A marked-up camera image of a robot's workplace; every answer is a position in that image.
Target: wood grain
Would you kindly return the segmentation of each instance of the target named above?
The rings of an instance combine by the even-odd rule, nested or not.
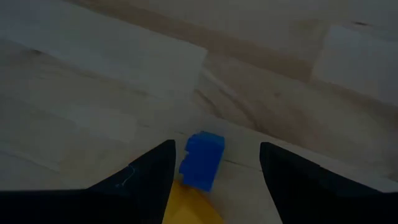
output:
[[[397,178],[393,106],[215,54],[205,60],[193,100],[219,118]]]
[[[207,195],[226,223],[280,223],[259,163],[259,144],[269,141],[326,169],[383,192],[398,184],[341,161],[202,113],[189,101],[157,98],[131,86],[10,42],[0,64],[0,189],[89,187],[166,139],[177,143],[177,164],[187,139],[209,131],[226,139],[224,158]],[[86,122],[77,106],[112,109],[106,123],[132,126],[127,141],[114,126]]]
[[[123,0],[68,0],[68,2],[73,2],[104,15],[136,24],[169,37],[199,45],[210,52],[236,57],[243,62],[253,64],[260,68],[266,68],[290,78],[303,81],[308,81],[310,79],[313,62],[308,62],[291,54],[256,44],[250,40],[228,35],[217,29],[209,29],[205,26],[192,24],[185,20],[139,8]],[[325,27],[322,22],[319,23],[319,25],[320,31],[314,34],[317,36],[314,37],[316,44],[311,43],[317,46],[322,45],[323,36],[327,30],[327,26]],[[303,26],[305,27],[306,25],[301,24],[294,29],[306,29],[302,28]]]
[[[189,95],[206,55],[188,42],[63,1],[2,2],[0,18],[0,36],[158,97]]]
[[[398,106],[398,42],[332,26],[313,78]]]

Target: wooden surface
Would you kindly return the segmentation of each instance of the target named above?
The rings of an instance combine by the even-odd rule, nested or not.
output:
[[[398,40],[393,0],[67,1],[303,81],[330,25]]]
[[[219,118],[395,179],[397,110],[331,87],[209,54],[193,101]]]
[[[280,223],[261,174],[263,141],[381,191],[398,189],[375,173],[202,113],[189,101],[145,95],[35,50],[5,45],[10,53],[0,68],[2,189],[89,187],[166,139],[176,139],[179,164],[187,138],[200,130],[226,138],[208,195],[226,223]]]
[[[3,1],[0,18],[0,37],[159,97],[190,94],[206,54],[198,46],[63,1]]]
[[[398,106],[398,42],[333,26],[313,77]]]

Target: blue plastic block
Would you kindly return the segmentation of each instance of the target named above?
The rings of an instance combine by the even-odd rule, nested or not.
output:
[[[183,184],[209,192],[224,152],[224,137],[202,131],[188,139],[181,162]]]

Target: light wood panel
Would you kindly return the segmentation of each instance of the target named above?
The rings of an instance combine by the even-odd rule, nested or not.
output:
[[[0,66],[0,123],[6,127],[0,132],[1,189],[89,187],[166,139],[176,140],[179,164],[187,138],[204,130],[226,139],[220,171],[208,195],[226,223],[280,223],[261,175],[262,141],[383,192],[398,190],[397,183],[375,173],[207,115],[189,101],[150,96],[119,80],[6,43],[2,49],[9,51],[2,53],[8,59]],[[89,110],[88,115],[76,106],[95,107],[99,115],[105,108],[117,111],[107,114],[105,124],[127,123],[130,139],[124,133],[129,126],[104,131],[104,126],[83,120],[97,116],[96,111]]]
[[[130,5],[179,19],[282,54],[312,62],[328,25],[329,0],[128,0]]]
[[[124,0],[68,1],[104,15],[112,16],[146,29],[165,34],[169,37],[188,41],[204,47],[211,52],[219,52],[236,57],[243,62],[272,70],[290,78],[303,81],[308,81],[310,79],[312,62],[299,59],[270,47],[256,44],[250,40],[239,39],[220,30],[213,30],[209,27],[187,22],[186,20],[165,16],[156,11],[139,8],[129,1]],[[317,44],[321,44],[322,39],[318,39],[317,37],[322,36],[324,33],[315,32],[312,34],[312,32],[308,30],[315,28],[318,23],[315,21],[315,26],[311,26],[311,24],[314,23],[311,23],[311,21],[304,21],[301,25],[299,23],[297,25],[297,32],[300,33],[301,30],[304,36],[314,35],[314,38],[319,40]]]
[[[193,100],[219,118],[397,179],[393,106],[212,54]]]
[[[2,35],[158,97],[190,94],[206,54],[198,46],[63,1],[2,1]]]
[[[398,42],[333,26],[313,78],[398,106]]]
[[[376,30],[385,30],[397,34],[397,1],[345,1],[344,18],[346,21],[358,21]]]

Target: yellow block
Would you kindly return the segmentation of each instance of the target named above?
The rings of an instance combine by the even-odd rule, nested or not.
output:
[[[163,223],[219,224],[223,223],[223,219],[198,190],[183,186],[175,180]]]

